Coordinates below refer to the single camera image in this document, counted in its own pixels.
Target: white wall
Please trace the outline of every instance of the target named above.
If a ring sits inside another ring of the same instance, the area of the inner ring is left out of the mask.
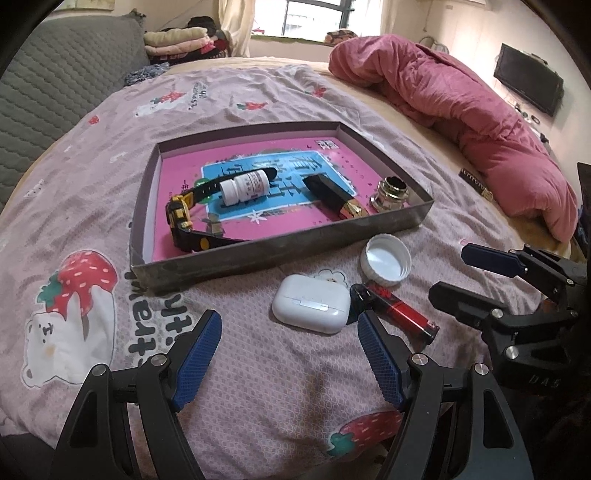
[[[423,26],[429,35],[444,43],[450,53],[474,70],[500,96],[518,101],[542,124],[539,130],[550,139],[558,164],[580,198],[577,162],[591,163],[591,135],[587,115],[591,112],[591,90],[562,43],[550,28],[521,0],[491,0],[492,10],[460,2],[401,0],[393,33],[420,40]],[[554,118],[537,111],[513,95],[494,77],[496,57],[506,43],[547,60],[564,79],[564,99]]]
[[[333,47],[298,41],[283,43],[278,41],[261,40],[254,35],[251,37],[249,49],[251,51],[251,57],[329,61],[329,55]]]
[[[217,0],[116,0],[115,9],[108,10],[58,10],[49,19],[78,15],[125,15],[134,8],[146,15],[145,27],[158,31],[164,27],[184,27],[191,17],[207,15],[218,22]]]
[[[145,27],[158,31],[165,27],[185,27],[191,17],[207,15],[219,25],[217,0],[135,0],[138,11],[145,14]]]

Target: window frame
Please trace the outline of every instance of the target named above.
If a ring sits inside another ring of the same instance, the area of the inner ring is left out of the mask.
[[[290,2],[297,4],[314,5],[316,7],[330,8],[340,12],[339,28],[347,28],[349,25],[349,15],[355,9],[351,8],[355,0],[340,0],[339,5],[323,2],[322,0],[285,0],[285,14],[283,15],[283,25],[281,26],[281,36],[285,37],[285,28],[287,26],[287,12],[289,11]]]

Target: wall-mounted tv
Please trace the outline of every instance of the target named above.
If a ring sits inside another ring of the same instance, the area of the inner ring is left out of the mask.
[[[564,80],[537,59],[503,43],[495,78],[541,112],[554,116],[564,93]]]

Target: white earbuds case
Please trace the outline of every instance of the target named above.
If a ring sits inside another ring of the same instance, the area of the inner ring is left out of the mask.
[[[327,280],[290,275],[275,294],[271,309],[280,322],[321,333],[347,324],[351,297],[347,287]]]

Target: blue gripper pad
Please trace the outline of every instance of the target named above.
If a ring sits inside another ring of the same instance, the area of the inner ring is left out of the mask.
[[[400,385],[400,370],[365,313],[359,316],[357,334],[384,400],[398,408],[405,400]]]
[[[525,265],[521,263],[517,255],[482,245],[467,244],[462,248],[462,260],[466,265],[504,277],[514,278],[525,273]]]
[[[222,318],[215,312],[178,370],[177,391],[172,399],[176,411],[194,400],[221,338]]]

